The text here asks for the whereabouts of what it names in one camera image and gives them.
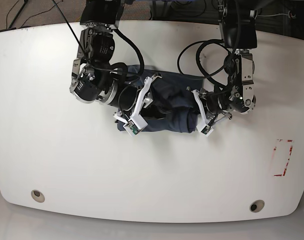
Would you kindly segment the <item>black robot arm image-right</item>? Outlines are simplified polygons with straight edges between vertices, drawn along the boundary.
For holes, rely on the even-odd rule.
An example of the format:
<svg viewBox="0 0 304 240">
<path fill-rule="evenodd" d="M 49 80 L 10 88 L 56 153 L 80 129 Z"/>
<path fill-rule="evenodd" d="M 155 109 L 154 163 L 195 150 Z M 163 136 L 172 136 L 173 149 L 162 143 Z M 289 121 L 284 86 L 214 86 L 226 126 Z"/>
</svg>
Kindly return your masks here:
<svg viewBox="0 0 304 240">
<path fill-rule="evenodd" d="M 220 39 L 198 41 L 196 65 L 201 76 L 192 80 L 208 80 L 212 91 L 193 90 L 199 108 L 196 129 L 208 134 L 213 126 L 224 119 L 231 119 L 232 112 L 247 114 L 256 106 L 253 74 L 255 64 L 251 49 L 257 47 L 255 29 L 256 10 L 242 6 L 238 0 L 218 1 Z M 200 54 L 209 45 L 218 45 L 227 51 L 223 66 L 208 73 L 201 64 Z"/>
</svg>

